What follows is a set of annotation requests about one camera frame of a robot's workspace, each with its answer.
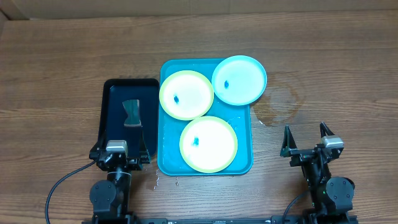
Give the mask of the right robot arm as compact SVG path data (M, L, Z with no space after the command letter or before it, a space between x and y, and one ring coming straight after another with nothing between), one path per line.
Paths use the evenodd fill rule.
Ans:
M320 143L312 149L298 149L288 126L280 156L289 157L290 166L300 167L308 184L308 190L294 198L284 211L282 223L357 223L356 216L348 215L353 209L355 184L346 177L332 177L328 163L339 158L344 149L343 140L328 126L320 123ZM309 195L312 208L300 216L288 217L291 207Z

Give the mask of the light blue plate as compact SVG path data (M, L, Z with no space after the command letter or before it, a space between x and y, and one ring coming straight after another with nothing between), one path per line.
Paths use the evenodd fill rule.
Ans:
M256 59L235 55L216 66L211 84L221 101L235 106L249 105L258 100L265 91L267 73Z

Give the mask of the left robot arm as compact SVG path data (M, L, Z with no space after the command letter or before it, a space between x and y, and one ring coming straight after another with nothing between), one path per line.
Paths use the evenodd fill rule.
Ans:
M132 146L126 140L106 140L103 133L92 147L89 158L107 173L90 190L93 204L92 223L137 224L141 221L129 210L129 194L133 171L140 171L150 162L143 131L135 134Z

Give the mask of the green scouring sponge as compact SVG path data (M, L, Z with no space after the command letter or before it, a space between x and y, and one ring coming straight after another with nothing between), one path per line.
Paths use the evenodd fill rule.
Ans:
M126 100L123 102L124 110L127 114L125 127L141 127L140 104L139 100Z

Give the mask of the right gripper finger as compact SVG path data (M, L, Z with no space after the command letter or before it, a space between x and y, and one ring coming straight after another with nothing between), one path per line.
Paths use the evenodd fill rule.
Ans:
M297 145L289 126L286 125L284 129L284 140L280 150L280 157L290 157L292 155L292 151L295 150L297 150Z
M329 127L324 122L320 123L320 134L322 138L325 136L334 135L334 133L329 129Z

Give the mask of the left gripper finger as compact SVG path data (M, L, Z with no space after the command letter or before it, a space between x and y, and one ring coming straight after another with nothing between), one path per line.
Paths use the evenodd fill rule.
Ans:
M145 140L144 140L144 131L143 129L140 129L140 134L139 134L139 154L141 156L148 156L149 151L147 149Z
M96 149L104 149L106 147L106 131L103 131L96 142Z

